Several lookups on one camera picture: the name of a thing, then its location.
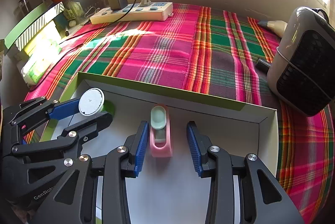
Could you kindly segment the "green white spool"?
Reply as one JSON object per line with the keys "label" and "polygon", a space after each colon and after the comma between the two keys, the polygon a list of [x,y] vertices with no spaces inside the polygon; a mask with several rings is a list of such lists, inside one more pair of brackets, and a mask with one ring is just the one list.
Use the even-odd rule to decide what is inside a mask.
{"label": "green white spool", "polygon": [[92,116],[103,111],[115,115],[114,104],[105,98],[104,92],[99,88],[87,90],[80,98],[78,109],[84,116]]}

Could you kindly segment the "pink clip with white insert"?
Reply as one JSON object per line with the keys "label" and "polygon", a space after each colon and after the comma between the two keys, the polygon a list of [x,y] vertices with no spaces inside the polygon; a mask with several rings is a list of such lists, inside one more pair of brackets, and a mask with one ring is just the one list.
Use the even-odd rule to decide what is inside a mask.
{"label": "pink clip with white insert", "polygon": [[157,104],[151,109],[150,126],[149,146],[152,157],[172,157],[170,117],[165,105]]}

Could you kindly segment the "stacked green boxes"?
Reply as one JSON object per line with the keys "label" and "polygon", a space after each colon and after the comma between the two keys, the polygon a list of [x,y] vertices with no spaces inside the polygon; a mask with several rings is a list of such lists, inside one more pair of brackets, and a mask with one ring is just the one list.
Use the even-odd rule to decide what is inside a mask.
{"label": "stacked green boxes", "polygon": [[61,36],[55,17],[65,9],[62,2],[43,2],[30,11],[4,38],[4,54],[14,60],[25,83],[38,83],[52,58],[60,52]]}

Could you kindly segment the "green white cardboard box tray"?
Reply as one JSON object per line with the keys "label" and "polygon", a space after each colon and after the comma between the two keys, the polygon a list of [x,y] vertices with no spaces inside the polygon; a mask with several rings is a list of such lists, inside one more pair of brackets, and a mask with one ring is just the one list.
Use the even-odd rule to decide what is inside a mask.
{"label": "green white cardboard box tray", "polygon": [[[124,145],[128,136],[136,134],[142,121],[148,122],[150,136],[151,109],[162,104],[169,111],[172,157],[152,157],[148,139],[141,172],[136,178],[125,180],[130,223],[206,223],[211,179],[200,178],[194,169],[186,136],[190,121],[196,123],[199,132],[208,136],[213,145],[240,157],[253,153],[276,176],[278,120],[275,109],[83,72],[69,82],[60,100],[80,99],[91,88],[104,92],[105,98],[115,106],[115,115],[111,125],[96,138],[84,139],[84,151],[79,157],[107,155]],[[52,140],[56,139],[65,128],[88,117],[91,116],[78,112],[54,120],[47,131]],[[74,162],[69,162],[67,170]],[[100,176],[96,221],[101,223],[102,185]]]}

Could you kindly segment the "white power strip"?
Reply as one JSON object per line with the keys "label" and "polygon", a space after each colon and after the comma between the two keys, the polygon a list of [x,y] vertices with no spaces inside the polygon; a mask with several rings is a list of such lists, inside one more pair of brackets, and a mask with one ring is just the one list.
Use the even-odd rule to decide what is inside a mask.
{"label": "white power strip", "polygon": [[172,2],[154,2],[149,6],[141,7],[136,3],[121,10],[112,11],[109,7],[103,8],[90,17],[92,24],[115,23],[118,21],[165,21],[173,13]]}

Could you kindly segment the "grey portable heater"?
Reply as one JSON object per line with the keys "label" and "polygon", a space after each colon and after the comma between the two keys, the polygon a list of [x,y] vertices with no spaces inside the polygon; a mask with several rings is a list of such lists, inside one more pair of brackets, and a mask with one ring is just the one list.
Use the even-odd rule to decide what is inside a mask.
{"label": "grey portable heater", "polygon": [[281,100],[306,116],[318,114],[334,100],[334,28],[317,9],[293,11],[267,83]]}

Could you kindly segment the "plaid bed blanket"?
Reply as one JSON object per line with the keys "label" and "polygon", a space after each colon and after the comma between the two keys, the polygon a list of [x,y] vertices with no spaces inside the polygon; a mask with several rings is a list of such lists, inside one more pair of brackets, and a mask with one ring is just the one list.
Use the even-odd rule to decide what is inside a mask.
{"label": "plaid bed blanket", "polygon": [[271,61],[278,45],[279,38],[253,18],[176,4],[164,22],[84,25],[26,98],[56,99],[83,71],[275,108],[278,181],[305,223],[315,223],[334,200],[333,118],[329,107],[306,117],[269,90],[255,65],[259,58]]}

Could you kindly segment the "beige brush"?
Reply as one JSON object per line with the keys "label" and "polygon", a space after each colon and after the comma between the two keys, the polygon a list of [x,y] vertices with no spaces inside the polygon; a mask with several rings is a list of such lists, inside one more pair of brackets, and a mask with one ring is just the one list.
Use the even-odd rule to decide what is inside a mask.
{"label": "beige brush", "polygon": [[282,38],[287,27],[284,21],[258,21],[258,25]]}

